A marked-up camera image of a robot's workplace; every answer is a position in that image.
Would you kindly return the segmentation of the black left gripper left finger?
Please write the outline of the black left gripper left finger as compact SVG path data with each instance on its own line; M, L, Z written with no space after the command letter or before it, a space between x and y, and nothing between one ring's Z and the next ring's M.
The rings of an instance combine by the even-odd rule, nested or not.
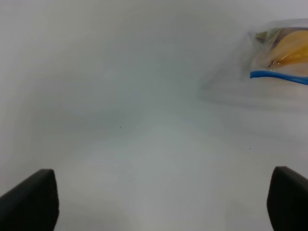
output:
M59 217L54 170L41 169L0 197L2 231L52 231Z

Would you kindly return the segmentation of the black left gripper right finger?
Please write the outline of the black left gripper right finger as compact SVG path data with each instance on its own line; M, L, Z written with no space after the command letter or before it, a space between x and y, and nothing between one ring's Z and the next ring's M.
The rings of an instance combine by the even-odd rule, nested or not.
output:
M267 210L273 230L308 229L308 179L288 167L275 167L270 181Z

